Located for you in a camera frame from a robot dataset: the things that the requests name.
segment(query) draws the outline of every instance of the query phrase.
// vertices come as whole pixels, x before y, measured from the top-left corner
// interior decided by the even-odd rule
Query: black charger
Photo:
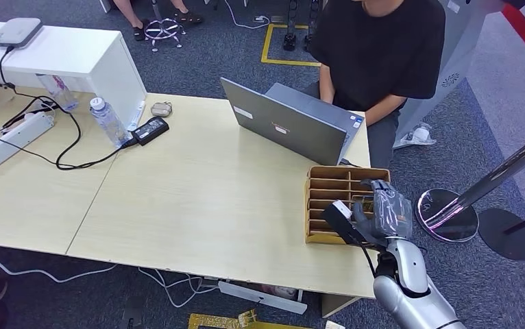
[[[170,126],[160,117],[153,117],[132,132],[132,136],[139,145],[146,145],[155,137],[167,132]]]

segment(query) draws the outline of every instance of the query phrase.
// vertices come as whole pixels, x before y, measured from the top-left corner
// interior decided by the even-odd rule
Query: person's foot
[[[136,41],[144,41],[145,40],[145,28],[149,24],[149,20],[142,19],[141,20],[141,27],[134,27],[134,38]]]
[[[188,10],[188,12],[182,12],[179,9],[175,10],[175,19],[178,23],[194,23],[200,24],[204,22],[204,17]]]

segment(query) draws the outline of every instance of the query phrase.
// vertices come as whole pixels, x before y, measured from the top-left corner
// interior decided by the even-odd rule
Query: water bottle
[[[93,114],[97,124],[105,131],[115,147],[121,147],[131,139],[130,133],[125,129],[125,126],[109,103],[105,102],[101,97],[96,97],[91,99],[90,104],[91,114]]]
[[[59,76],[37,73],[36,77],[63,110],[70,112],[79,105],[73,93],[65,86]]]

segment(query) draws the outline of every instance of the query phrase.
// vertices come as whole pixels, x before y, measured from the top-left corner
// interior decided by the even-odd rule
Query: laptop
[[[242,127],[320,165],[338,165],[363,118],[282,84],[262,95],[221,78]]]

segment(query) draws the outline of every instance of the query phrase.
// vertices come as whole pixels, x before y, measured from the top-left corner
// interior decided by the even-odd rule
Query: sticker on laptop
[[[239,108],[238,106],[234,106],[234,111],[238,114],[242,114],[244,115],[245,117],[247,117],[248,119],[252,119],[252,114],[244,111],[242,108]]]
[[[449,9],[451,9],[453,12],[457,13],[457,14],[459,13],[459,11],[460,11],[460,9],[461,9],[461,7],[460,7],[457,3],[455,3],[453,0],[450,0],[450,1],[448,2],[448,6],[447,6],[447,7],[448,7]]]
[[[283,134],[286,134],[287,132],[289,132],[288,129],[283,128],[283,127],[281,127],[280,125],[278,125],[278,124],[276,124],[276,123],[274,123],[274,122],[271,122],[271,123],[275,126],[275,130],[276,130],[276,131],[278,131],[278,132],[280,132],[280,133],[283,133]]]

